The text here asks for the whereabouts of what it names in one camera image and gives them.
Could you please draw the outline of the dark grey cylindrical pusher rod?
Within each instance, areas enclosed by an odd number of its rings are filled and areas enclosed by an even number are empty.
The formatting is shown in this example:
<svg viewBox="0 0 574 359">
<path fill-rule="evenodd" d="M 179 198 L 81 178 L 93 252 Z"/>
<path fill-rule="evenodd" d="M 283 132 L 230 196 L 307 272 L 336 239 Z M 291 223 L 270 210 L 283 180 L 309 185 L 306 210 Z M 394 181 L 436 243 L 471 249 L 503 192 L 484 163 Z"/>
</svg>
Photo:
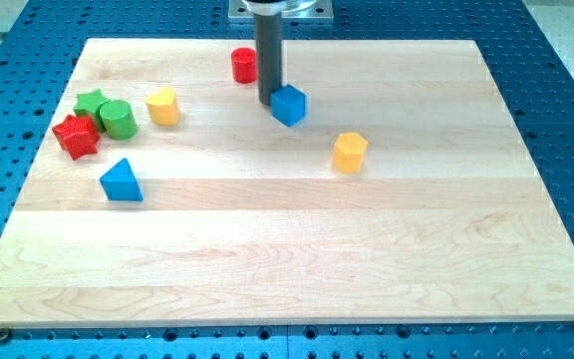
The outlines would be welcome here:
<svg viewBox="0 0 574 359">
<path fill-rule="evenodd" d="M 282 14 L 254 15 L 259 101 L 271 105 L 271 96 L 282 86 Z"/>
</svg>

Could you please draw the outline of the silver tool flange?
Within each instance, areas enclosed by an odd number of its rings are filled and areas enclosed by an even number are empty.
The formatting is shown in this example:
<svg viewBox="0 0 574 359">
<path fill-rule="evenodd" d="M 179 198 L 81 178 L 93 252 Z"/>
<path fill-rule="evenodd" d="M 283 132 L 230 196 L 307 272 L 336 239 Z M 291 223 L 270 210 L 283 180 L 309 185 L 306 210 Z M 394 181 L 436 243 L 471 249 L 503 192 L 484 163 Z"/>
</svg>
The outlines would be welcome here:
<svg viewBox="0 0 574 359">
<path fill-rule="evenodd" d="M 309 9 L 317 0 L 243 0 L 243 4 L 254 15 L 270 16 Z"/>
</svg>

